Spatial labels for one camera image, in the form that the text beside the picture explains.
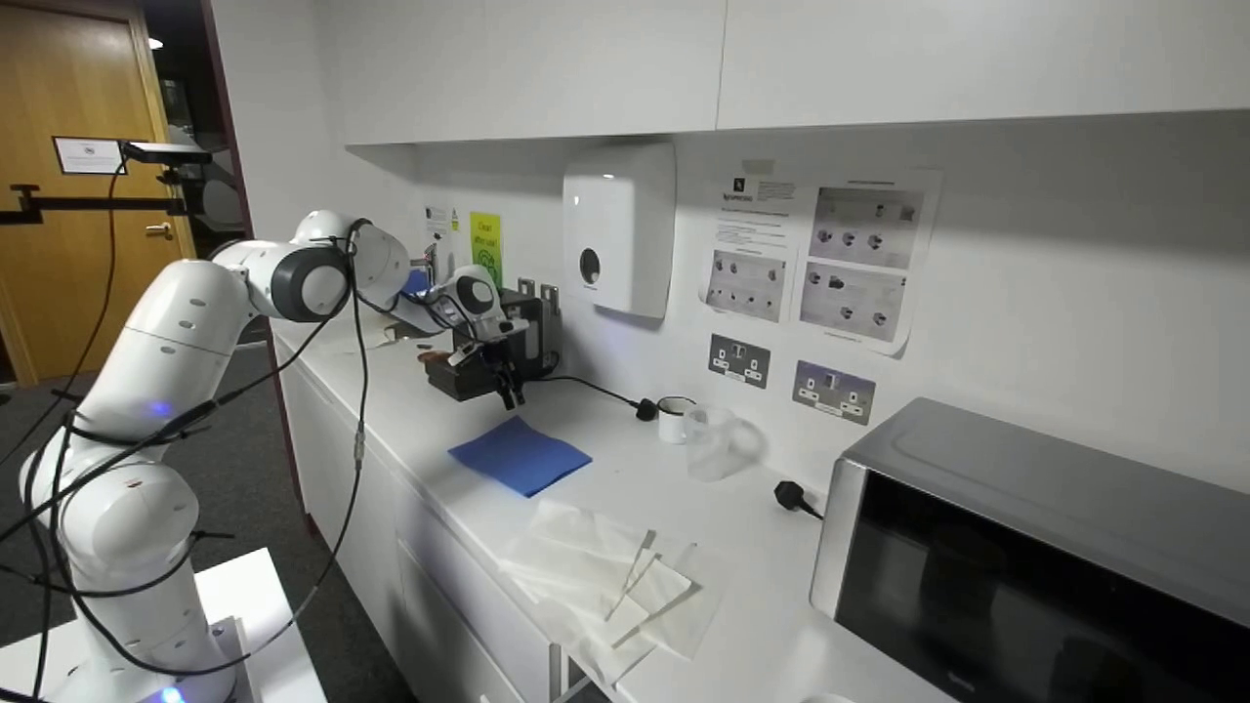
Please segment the white robot base table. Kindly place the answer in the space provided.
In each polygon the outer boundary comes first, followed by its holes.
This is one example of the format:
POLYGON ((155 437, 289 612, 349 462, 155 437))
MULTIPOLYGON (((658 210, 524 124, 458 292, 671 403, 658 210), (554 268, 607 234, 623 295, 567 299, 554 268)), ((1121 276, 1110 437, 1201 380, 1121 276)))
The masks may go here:
MULTIPOLYGON (((210 624, 229 624, 245 664, 238 693, 245 703, 328 703, 310 659, 293 607, 266 545, 194 574, 210 624)), ((0 687, 24 696, 37 674, 37 652, 46 652, 43 696, 60 698, 68 672, 85 659, 89 635, 77 622, 55 624, 46 642, 24 635, 0 647, 0 687)))

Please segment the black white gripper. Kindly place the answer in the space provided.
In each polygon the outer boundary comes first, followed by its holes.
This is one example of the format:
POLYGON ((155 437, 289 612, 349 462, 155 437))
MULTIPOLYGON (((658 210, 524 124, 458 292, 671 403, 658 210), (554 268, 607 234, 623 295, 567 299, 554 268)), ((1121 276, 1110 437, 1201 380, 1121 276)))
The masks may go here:
POLYGON ((531 325, 507 316, 499 340, 474 340, 458 331, 458 348, 447 357, 443 384, 448 389, 496 389, 503 410, 524 407, 524 384, 531 374, 531 325))

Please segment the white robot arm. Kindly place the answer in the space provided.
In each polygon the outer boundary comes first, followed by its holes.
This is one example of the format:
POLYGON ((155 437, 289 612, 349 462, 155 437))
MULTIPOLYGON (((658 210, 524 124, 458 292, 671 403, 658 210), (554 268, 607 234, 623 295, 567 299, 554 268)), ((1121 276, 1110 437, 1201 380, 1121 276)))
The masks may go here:
POLYGON ((167 446, 227 407, 219 384, 249 320, 326 328, 340 307, 376 307, 416 337, 458 331, 453 367, 496 363, 526 331, 482 267, 421 295, 406 295, 406 280, 406 247, 336 210, 310 210, 281 241, 229 241, 151 276, 85 397, 18 467, 89 635, 68 672, 68 703, 229 698, 242 657, 203 612, 192 574, 201 499, 167 446))

